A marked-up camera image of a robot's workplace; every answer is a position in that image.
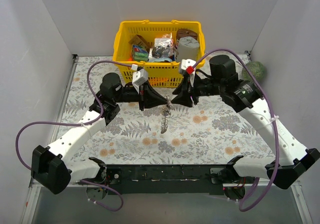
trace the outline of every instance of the green mesh object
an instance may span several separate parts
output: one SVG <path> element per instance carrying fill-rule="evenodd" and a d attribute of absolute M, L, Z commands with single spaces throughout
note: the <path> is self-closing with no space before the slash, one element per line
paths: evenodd
<path fill-rule="evenodd" d="M 265 76 L 266 76 L 266 68 L 265 66 L 258 61 L 251 61 L 247 63 L 245 66 L 248 67 L 248 69 L 251 71 L 253 76 L 256 78 L 258 81 L 262 81 Z M 248 72 L 243 68 L 242 69 L 242 76 L 244 80 L 249 80 L 252 81 L 251 77 L 249 76 Z"/>

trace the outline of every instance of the wall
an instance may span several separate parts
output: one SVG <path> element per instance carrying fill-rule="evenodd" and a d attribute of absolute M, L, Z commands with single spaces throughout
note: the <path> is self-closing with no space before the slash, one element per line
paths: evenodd
<path fill-rule="evenodd" d="M 0 16 L 0 223 L 19 223 L 30 172 L 17 158 L 15 137 L 29 122 L 55 119 L 72 55 L 42 0 L 0 0 Z M 28 164 L 50 130 L 37 126 L 22 134 Z"/>
<path fill-rule="evenodd" d="M 277 0 L 43 0 L 73 54 L 111 55 L 123 20 L 197 20 L 207 50 L 251 50 Z"/>
<path fill-rule="evenodd" d="M 264 87 L 288 130 L 320 150 L 320 0 L 278 0 L 252 57 L 267 66 Z M 314 223 L 320 223 L 320 162 L 306 172 L 302 189 Z"/>

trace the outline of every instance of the yellow plastic crate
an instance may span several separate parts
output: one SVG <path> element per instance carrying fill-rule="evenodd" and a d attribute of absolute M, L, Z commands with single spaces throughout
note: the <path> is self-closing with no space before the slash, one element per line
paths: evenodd
<path fill-rule="evenodd" d="M 148 71 L 149 82 L 155 87 L 177 87 L 182 81 L 183 77 L 178 72 L 179 63 L 149 63 L 127 61 L 131 56 L 132 45 L 129 41 L 135 35 L 141 35 L 150 46 L 153 46 L 155 37 L 161 34 L 172 33 L 172 38 L 176 40 L 176 33 L 178 29 L 190 29 L 198 34 L 198 42 L 200 48 L 197 59 L 205 54 L 205 37 L 201 30 L 201 24 L 195 21 L 177 21 L 171 22 L 150 22 L 144 21 L 123 21 L 120 24 L 119 31 L 114 40 L 114 54 L 113 61 L 136 64 L 144 67 Z M 205 64 L 205 60 L 198 64 L 197 68 L 201 68 Z M 129 67 L 117 66 L 126 83 L 132 81 L 133 71 Z"/>

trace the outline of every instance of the purple cable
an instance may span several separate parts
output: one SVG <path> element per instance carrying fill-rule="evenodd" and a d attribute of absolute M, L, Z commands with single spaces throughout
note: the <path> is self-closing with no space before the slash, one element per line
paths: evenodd
<path fill-rule="evenodd" d="M 262 87 L 260 86 L 260 84 L 258 83 L 258 81 L 255 79 L 254 75 L 250 72 L 250 70 L 247 68 L 247 66 L 244 64 L 244 62 L 242 61 L 242 59 L 235 53 L 233 52 L 232 50 L 229 50 L 229 49 L 216 49 L 216 50 L 212 50 L 212 51 L 209 51 L 208 53 L 206 53 L 203 57 L 201 57 L 194 65 L 193 65 L 193 68 L 195 68 L 205 57 L 207 57 L 208 55 L 212 54 L 213 52 L 217 52 L 217 51 L 225 51 L 225 52 L 229 52 L 231 54 L 233 54 L 236 59 L 241 63 L 241 65 L 243 66 L 243 68 L 248 72 L 248 74 L 250 75 L 250 77 L 252 78 L 254 84 L 257 86 L 257 88 L 261 91 L 261 93 L 263 94 L 264 98 L 265 98 L 265 101 L 267 102 L 268 104 L 268 107 L 269 107 L 269 111 L 270 111 L 270 116 L 271 118 L 274 118 L 275 117 L 275 113 L 274 113 L 274 110 L 272 108 L 272 104 L 269 100 L 269 98 L 267 97 L 267 94 L 265 93 L 265 91 L 262 89 Z M 262 192 L 262 194 L 251 204 L 249 205 L 248 207 L 246 208 L 243 208 L 243 204 L 244 202 L 254 193 L 257 185 L 258 185 L 258 182 L 259 182 L 259 178 L 256 178 L 253 185 L 251 186 L 251 188 L 249 189 L 249 191 L 247 192 L 247 194 L 244 195 L 244 198 L 240 201 L 240 205 L 239 205 L 239 210 L 240 211 L 248 211 L 250 209 L 252 209 L 253 207 L 255 207 L 264 197 L 265 195 L 268 193 L 268 191 L 270 190 L 271 186 L 272 186 L 272 183 L 274 182 L 275 180 L 275 176 L 277 174 L 277 171 L 278 171 L 278 167 L 279 167 L 279 134 L 278 134 L 278 129 L 277 129 L 277 126 L 276 126 L 276 122 L 273 121 L 272 122 L 272 125 L 273 125 L 273 130 L 274 130 L 274 137 L 275 137 L 275 164 L 274 164 L 274 171 L 271 175 L 271 178 L 270 178 L 270 181 L 268 183 L 268 185 L 266 186 L 266 188 L 264 189 L 264 191 Z"/>
<path fill-rule="evenodd" d="M 24 127 L 21 128 L 21 130 L 18 132 L 17 136 L 16 136 L 16 139 L 15 139 L 15 150 L 16 150 L 16 155 L 18 156 L 18 159 L 19 161 L 22 163 L 22 165 L 24 165 L 27 169 L 31 170 L 31 167 L 28 166 L 24 160 L 22 159 L 21 155 L 20 155 L 20 152 L 19 152 L 19 138 L 20 138 L 20 135 L 21 133 L 27 129 L 29 126 L 32 126 L 32 125 L 38 125 L 38 124 L 44 124 L 44 125 L 62 125 L 62 126 L 74 126 L 74 127 L 79 127 L 79 126 L 82 126 L 82 125 L 90 125 L 94 122 L 96 122 L 97 120 L 99 120 L 102 115 L 103 115 L 103 106 L 102 106 L 102 103 L 101 101 L 99 100 L 99 98 L 96 96 L 91 84 L 90 84 L 90 72 L 91 70 L 93 69 L 94 66 L 98 65 L 98 64 L 101 64 L 101 63 L 112 63 L 112 64 L 115 64 L 115 65 L 122 65 L 122 66 L 126 66 L 126 67 L 131 67 L 131 65 L 127 65 L 127 64 L 122 64 L 122 63 L 119 63 L 119 62 L 115 62 L 115 61 L 111 61 L 111 60 L 101 60 L 101 61 L 97 61 L 95 62 L 93 65 L 90 66 L 90 68 L 88 69 L 88 73 L 86 74 L 86 81 L 88 83 L 88 87 L 91 91 L 91 93 L 93 94 L 95 100 L 98 102 L 99 106 L 100 106 L 100 109 L 101 109 L 101 113 L 100 115 L 94 119 L 94 120 L 91 120 L 91 121 L 88 121 L 86 123 L 83 123 L 83 124 L 75 124 L 75 123 L 60 123 L 60 122 L 52 122 L 52 121 L 36 121 L 36 122 L 32 122 L 32 123 L 29 123 L 27 125 L 25 125 Z"/>
<path fill-rule="evenodd" d="M 99 202 L 99 201 L 90 199 L 90 201 L 92 201 L 93 203 L 96 203 L 96 204 L 98 204 L 98 205 L 102 206 L 103 208 L 105 208 L 107 210 L 110 210 L 110 211 L 118 211 L 123 207 L 124 199 L 123 199 L 122 195 L 119 192 L 117 192 L 115 189 L 112 189 L 111 187 L 108 187 L 106 185 L 96 184 L 94 182 L 90 182 L 90 181 L 87 181 L 87 180 L 81 180 L 81 182 L 89 184 L 89 185 L 96 185 L 96 186 L 99 186 L 101 188 L 108 189 L 108 190 L 112 191 L 113 193 L 117 194 L 121 199 L 121 205 L 118 208 L 112 208 L 112 207 L 109 207 L 109 206 Z"/>

